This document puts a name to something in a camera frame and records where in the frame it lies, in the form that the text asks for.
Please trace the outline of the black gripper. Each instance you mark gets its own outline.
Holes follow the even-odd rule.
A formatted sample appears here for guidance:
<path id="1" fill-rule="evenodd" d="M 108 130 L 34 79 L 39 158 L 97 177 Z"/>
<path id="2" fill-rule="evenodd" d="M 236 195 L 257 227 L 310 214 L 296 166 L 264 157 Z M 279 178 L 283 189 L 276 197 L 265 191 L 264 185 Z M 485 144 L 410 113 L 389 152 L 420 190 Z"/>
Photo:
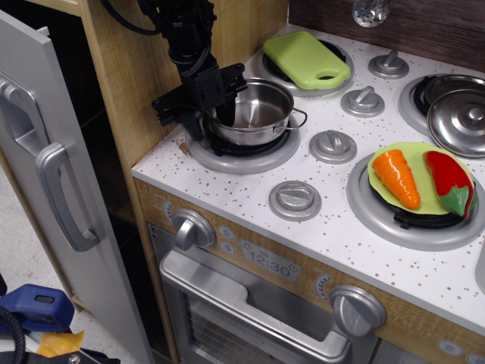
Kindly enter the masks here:
<path id="1" fill-rule="evenodd" d="M 161 124 L 180 123 L 195 141 L 203 140 L 201 114 L 216 111 L 220 124 L 233 125 L 236 97 L 247 88 L 245 65 L 214 66 L 183 79 L 183 84 L 155 99 L 152 107 Z"/>

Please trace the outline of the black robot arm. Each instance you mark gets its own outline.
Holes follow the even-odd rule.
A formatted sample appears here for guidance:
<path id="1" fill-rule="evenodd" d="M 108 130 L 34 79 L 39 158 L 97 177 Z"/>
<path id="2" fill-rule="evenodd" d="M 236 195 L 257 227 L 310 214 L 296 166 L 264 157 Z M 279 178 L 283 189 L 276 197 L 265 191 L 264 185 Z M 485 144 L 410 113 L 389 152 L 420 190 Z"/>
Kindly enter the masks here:
<path id="1" fill-rule="evenodd" d="M 212 27 L 217 19 L 209 1 L 139 1 L 144 15 L 168 42 L 168 55 L 182 83 L 157 98 L 152 107 L 166 125 L 182 124 L 196 141 L 203 139 L 199 118 L 216 111 L 222 124 L 235 121 L 235 98 L 246 88 L 241 63 L 219 67 L 211 53 Z"/>

